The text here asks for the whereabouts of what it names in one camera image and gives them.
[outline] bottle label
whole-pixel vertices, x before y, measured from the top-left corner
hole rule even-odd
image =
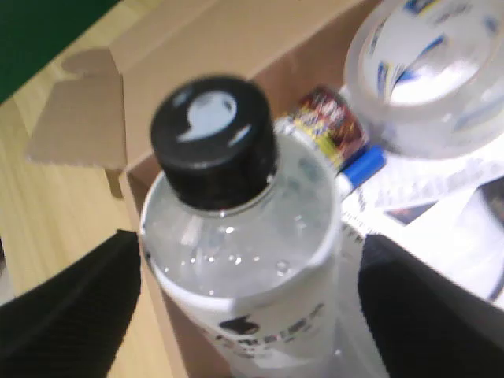
[[[306,378],[327,372],[335,351],[337,252],[288,287],[244,299],[171,297],[223,357],[246,376]],[[153,266],[154,274],[162,272]]]
[[[335,264],[318,270],[271,305],[222,314],[222,321],[210,327],[196,323],[246,376],[320,376],[335,350]]]

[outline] clear packing tape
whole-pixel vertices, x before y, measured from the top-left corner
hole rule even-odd
[[[504,2],[384,0],[346,58],[354,112],[394,152],[453,158],[504,131]]]

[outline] wooden surface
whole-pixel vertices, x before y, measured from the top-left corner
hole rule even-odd
[[[65,77],[61,59],[107,46],[159,2],[120,2],[0,106],[0,236],[17,295],[72,264],[117,228],[131,228],[103,170],[36,165],[24,160],[23,151],[53,83]],[[109,376],[172,376],[145,285]]]

